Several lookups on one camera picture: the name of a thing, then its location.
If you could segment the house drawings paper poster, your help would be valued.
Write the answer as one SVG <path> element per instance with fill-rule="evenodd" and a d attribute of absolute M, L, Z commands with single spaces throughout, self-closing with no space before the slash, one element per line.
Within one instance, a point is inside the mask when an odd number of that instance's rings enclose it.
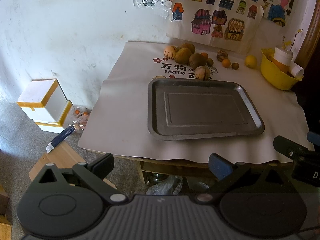
<path fill-rule="evenodd" d="M 253 0 L 173 0 L 166 35 L 245 54 L 263 14 Z"/>

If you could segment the small orange tangerine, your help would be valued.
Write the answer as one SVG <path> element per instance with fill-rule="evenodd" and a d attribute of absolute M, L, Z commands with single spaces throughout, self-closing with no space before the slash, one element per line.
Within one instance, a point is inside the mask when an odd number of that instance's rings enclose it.
<path fill-rule="evenodd" d="M 208 57 L 209 57 L 208 54 L 207 54 L 207 53 L 204 53 L 204 52 L 202 52 L 201 55 L 202 55 L 206 60 L 207 60 Z"/>
<path fill-rule="evenodd" d="M 222 66 L 224 68 L 229 68 L 231 66 L 231 61 L 229 59 L 223 59 Z"/>

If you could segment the snack wrappers on floor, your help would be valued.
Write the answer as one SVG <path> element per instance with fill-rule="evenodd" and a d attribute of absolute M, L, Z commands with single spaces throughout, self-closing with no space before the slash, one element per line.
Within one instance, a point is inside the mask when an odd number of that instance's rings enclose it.
<path fill-rule="evenodd" d="M 76 107 L 73 115 L 73 126 L 77 132 L 83 132 L 86 128 L 91 110 L 84 107 Z"/>

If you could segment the white cup in bowl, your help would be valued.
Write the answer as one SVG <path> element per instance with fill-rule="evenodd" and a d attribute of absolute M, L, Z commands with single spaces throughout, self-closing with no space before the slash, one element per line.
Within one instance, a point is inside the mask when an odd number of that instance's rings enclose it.
<path fill-rule="evenodd" d="M 293 61 L 293 52 L 276 47 L 272 62 L 281 72 L 291 75 L 295 79 L 301 79 L 304 75 L 304 69 Z"/>

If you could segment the yellow lemon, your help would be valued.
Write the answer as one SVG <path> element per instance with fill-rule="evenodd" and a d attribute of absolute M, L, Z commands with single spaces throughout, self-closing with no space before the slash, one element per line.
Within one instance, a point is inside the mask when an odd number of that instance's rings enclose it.
<path fill-rule="evenodd" d="M 245 66 L 248 68 L 256 68 L 257 67 L 257 58 L 254 55 L 247 55 L 245 58 Z"/>

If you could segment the white printed table mat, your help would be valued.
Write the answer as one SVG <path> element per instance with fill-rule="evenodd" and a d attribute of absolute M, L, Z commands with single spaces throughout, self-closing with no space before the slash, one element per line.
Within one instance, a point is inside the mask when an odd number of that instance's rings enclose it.
<path fill-rule="evenodd" d="M 89 151 L 206 163 L 212 153 L 236 163 L 287 162 L 281 135 L 312 148 L 296 95 L 258 70 L 216 67 L 197 81 L 189 67 L 163 59 L 164 45 L 128 42 L 103 82 L 79 140 Z"/>

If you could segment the dark metal tray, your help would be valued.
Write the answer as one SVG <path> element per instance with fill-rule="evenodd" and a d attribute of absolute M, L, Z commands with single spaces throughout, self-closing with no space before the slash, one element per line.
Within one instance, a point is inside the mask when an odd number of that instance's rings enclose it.
<path fill-rule="evenodd" d="M 261 135 L 265 126 L 244 87 L 227 81 L 154 79 L 148 130 L 158 140 Z"/>

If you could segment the yellow plastic bowl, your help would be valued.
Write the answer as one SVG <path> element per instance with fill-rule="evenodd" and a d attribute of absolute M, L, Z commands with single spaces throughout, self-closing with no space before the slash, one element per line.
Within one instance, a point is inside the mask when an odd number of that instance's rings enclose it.
<path fill-rule="evenodd" d="M 270 57 L 274 55 L 274 49 L 263 48 L 261 49 L 262 60 L 260 70 L 263 77 L 274 87 L 279 90 L 290 90 L 297 82 L 302 81 L 302 77 L 295 78 L 284 72 L 270 61 Z"/>

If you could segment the wooden stool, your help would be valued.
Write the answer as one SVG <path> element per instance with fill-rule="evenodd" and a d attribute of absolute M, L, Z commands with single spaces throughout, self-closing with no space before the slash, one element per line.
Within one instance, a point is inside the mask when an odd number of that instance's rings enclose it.
<path fill-rule="evenodd" d="M 81 162 L 85 162 L 85 160 L 67 142 L 63 141 L 52 151 L 42 155 L 29 172 L 29 178 L 33 181 L 47 163 L 54 163 L 58 168 L 67 169 Z M 105 154 L 95 159 L 88 164 L 88 168 L 93 174 L 116 189 L 116 186 L 105 178 L 114 168 L 114 157 L 111 154 Z"/>

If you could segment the blue white carton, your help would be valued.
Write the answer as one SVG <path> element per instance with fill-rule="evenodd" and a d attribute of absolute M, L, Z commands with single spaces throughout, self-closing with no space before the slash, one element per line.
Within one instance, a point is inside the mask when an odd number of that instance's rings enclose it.
<path fill-rule="evenodd" d="M 74 125 L 67 127 L 61 133 L 59 133 L 47 146 L 46 152 L 51 152 L 57 145 L 63 142 L 70 134 L 75 131 Z"/>

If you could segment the brown kiwi fruit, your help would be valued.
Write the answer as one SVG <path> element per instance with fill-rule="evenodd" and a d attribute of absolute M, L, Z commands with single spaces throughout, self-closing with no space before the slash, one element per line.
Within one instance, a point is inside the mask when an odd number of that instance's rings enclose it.
<path fill-rule="evenodd" d="M 205 66 L 206 62 L 206 57 L 199 53 L 194 53 L 189 57 L 189 66 L 193 70 L 195 70 L 199 66 Z"/>
<path fill-rule="evenodd" d="M 188 48 L 192 54 L 195 53 L 195 50 L 196 50 L 195 46 L 191 43 L 184 43 L 184 44 L 178 46 L 177 50 L 180 50 L 183 48 Z"/>
<path fill-rule="evenodd" d="M 191 57 L 192 52 L 189 48 L 181 48 L 177 51 L 174 60 L 179 64 L 187 64 L 189 62 L 189 57 Z"/>

